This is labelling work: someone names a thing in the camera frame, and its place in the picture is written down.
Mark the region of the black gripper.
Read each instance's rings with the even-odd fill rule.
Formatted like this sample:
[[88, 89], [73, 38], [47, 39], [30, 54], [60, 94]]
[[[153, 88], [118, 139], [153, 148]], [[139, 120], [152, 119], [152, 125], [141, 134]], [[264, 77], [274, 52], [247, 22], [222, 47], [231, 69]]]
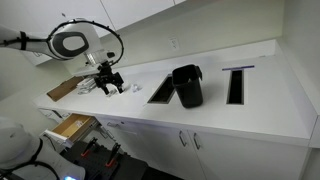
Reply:
[[94, 76], [95, 83], [98, 88], [101, 88], [105, 95], [109, 94], [109, 90], [106, 87], [107, 84], [112, 84], [116, 87], [119, 93], [123, 93], [123, 79], [118, 72], [113, 73], [111, 65], [108, 62], [102, 63], [98, 67], [99, 73]]

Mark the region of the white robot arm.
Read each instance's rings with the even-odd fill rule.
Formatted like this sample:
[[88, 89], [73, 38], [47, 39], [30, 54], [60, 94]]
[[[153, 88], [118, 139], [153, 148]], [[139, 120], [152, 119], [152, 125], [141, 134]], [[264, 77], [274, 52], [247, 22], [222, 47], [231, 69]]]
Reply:
[[[96, 65], [93, 74], [97, 86], [108, 93], [109, 84], [123, 91], [123, 79], [114, 73], [115, 64], [101, 55], [97, 28], [111, 28], [95, 21], [76, 18], [59, 24], [45, 38], [16, 31], [3, 26], [0, 44], [4, 48], [45, 54], [55, 60], [71, 60], [81, 54], [87, 62]], [[3, 118], [1, 120], [1, 177], [15, 174], [24, 180], [84, 180], [86, 170], [46, 146], [42, 139], [28, 133], [22, 125]]]

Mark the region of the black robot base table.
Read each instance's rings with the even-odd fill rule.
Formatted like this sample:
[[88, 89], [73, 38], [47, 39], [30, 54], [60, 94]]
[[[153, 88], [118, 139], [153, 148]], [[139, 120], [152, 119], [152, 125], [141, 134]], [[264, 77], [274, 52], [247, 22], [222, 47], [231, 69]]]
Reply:
[[96, 144], [91, 147], [90, 152], [82, 157], [88, 143], [76, 142], [63, 154], [68, 161], [85, 169], [85, 180], [142, 180], [148, 169], [146, 162], [135, 159], [120, 149], [114, 157], [111, 167], [106, 167], [112, 148], [108, 149], [103, 145]]

